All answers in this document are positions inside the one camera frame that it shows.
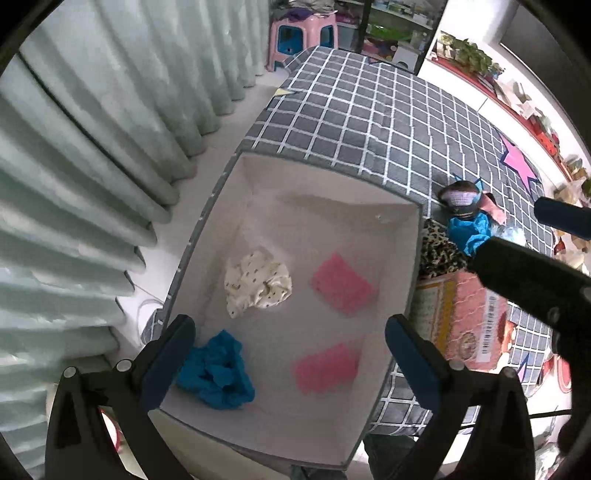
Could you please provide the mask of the blue fabric piece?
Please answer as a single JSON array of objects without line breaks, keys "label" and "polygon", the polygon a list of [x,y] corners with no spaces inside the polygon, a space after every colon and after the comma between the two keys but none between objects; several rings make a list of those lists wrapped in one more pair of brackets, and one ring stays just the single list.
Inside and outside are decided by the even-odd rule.
[{"label": "blue fabric piece", "polygon": [[473,257],[477,249],[491,238],[489,215],[480,211],[472,220],[451,218],[448,223],[448,238],[461,252]]}]

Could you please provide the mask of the mint green curtain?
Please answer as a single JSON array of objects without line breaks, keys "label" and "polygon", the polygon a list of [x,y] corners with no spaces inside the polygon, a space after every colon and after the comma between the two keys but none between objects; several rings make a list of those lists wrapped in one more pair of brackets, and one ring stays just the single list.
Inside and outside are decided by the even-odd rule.
[{"label": "mint green curtain", "polygon": [[46,395],[118,344],[142,247],[263,72],[266,1],[45,1],[1,75],[1,434],[45,473]]}]

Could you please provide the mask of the white polka dot scrunchie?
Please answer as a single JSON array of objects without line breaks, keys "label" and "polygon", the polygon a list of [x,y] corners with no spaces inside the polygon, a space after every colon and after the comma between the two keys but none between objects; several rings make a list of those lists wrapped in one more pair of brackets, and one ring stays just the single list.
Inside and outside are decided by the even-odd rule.
[{"label": "white polka dot scrunchie", "polygon": [[266,252],[256,250],[238,262],[226,263],[223,286],[226,310],[238,318],[250,308],[267,309],[283,303],[293,293],[287,266]]}]

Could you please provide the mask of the pink printed cardboard box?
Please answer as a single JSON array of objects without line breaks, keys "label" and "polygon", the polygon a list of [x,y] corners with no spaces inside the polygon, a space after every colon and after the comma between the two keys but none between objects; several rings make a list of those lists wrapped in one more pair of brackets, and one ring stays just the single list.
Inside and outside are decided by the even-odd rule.
[{"label": "pink printed cardboard box", "polygon": [[497,373],[509,364],[515,339],[509,313],[505,298],[457,271],[417,284],[409,321],[445,359]]}]

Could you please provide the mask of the grey checkered play mat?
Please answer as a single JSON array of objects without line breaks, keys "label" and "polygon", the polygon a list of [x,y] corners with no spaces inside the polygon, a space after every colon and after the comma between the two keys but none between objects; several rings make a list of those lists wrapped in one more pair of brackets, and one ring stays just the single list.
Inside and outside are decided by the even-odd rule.
[{"label": "grey checkered play mat", "polygon": [[528,246],[553,249],[534,203],[540,184],[523,184],[506,164],[499,131],[441,88],[384,63],[327,47],[287,59],[283,95],[270,101],[240,143],[370,180],[418,201],[447,230],[438,193],[457,179],[482,180]]}]

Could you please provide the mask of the pink plastic stool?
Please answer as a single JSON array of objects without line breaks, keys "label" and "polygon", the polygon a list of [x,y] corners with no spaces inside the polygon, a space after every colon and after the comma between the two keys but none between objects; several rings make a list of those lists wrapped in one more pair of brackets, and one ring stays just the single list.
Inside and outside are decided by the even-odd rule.
[{"label": "pink plastic stool", "polygon": [[288,57],[308,48],[322,46],[339,47],[337,16],[311,14],[302,20],[283,18],[270,24],[269,58],[266,69],[276,70]]}]

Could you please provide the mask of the dark shelving unit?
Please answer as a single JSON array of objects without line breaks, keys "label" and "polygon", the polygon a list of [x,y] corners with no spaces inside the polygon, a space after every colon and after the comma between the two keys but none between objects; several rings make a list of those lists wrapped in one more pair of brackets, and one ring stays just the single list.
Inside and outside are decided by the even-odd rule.
[{"label": "dark shelving unit", "polygon": [[418,74],[447,4],[446,0],[336,1],[339,49]]}]

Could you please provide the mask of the green potted plant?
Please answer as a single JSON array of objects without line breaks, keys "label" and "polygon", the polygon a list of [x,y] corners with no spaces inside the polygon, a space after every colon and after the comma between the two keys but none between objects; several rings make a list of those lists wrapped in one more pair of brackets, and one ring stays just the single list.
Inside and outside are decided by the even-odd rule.
[{"label": "green potted plant", "polygon": [[458,39],[448,33],[440,35],[436,42],[436,52],[439,58],[455,63],[465,73],[498,79],[505,72],[476,43],[468,39]]}]

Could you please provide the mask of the blue cloth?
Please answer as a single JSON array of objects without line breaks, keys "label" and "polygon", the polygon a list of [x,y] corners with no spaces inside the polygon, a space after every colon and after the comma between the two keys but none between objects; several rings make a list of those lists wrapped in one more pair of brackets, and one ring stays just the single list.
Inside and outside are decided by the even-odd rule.
[{"label": "blue cloth", "polygon": [[238,409],[256,397],[242,360],[242,343],[225,330],[190,349],[176,385],[216,410]]}]

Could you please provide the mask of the grey fabric storage box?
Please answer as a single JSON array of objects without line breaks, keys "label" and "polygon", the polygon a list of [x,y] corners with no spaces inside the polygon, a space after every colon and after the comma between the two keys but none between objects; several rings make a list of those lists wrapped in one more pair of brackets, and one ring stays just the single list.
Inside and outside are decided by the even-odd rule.
[{"label": "grey fabric storage box", "polygon": [[[252,456],[346,469],[393,366],[385,327],[391,316],[409,309],[421,226],[418,203],[369,181],[256,153],[232,159],[195,226],[165,317],[191,317],[199,344],[221,330],[242,343],[256,397],[238,409],[216,410],[172,387],[162,413]],[[280,305],[231,318],[223,286],[226,263],[256,250],[287,266],[293,293]],[[356,315],[342,315],[311,288],[311,276],[334,253],[377,289]],[[361,357],[351,384],[300,392],[295,361],[353,342]]]}]

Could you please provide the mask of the leopard print scrunchie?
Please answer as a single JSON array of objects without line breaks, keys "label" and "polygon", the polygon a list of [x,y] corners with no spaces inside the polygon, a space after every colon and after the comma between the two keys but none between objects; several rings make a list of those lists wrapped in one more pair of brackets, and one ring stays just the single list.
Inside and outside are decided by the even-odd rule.
[{"label": "leopard print scrunchie", "polygon": [[442,225],[427,219],[422,235],[419,280],[430,280],[467,269],[469,258],[449,239]]}]

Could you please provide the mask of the pink and black sock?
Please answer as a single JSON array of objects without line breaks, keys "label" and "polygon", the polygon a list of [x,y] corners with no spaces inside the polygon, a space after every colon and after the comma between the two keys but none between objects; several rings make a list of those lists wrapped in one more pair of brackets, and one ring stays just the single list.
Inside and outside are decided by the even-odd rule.
[{"label": "pink and black sock", "polygon": [[472,220],[484,212],[499,225],[505,225],[507,221],[507,215],[498,206],[494,195],[483,190],[481,179],[477,182],[456,180],[438,193],[438,200],[452,216],[462,220]]}]

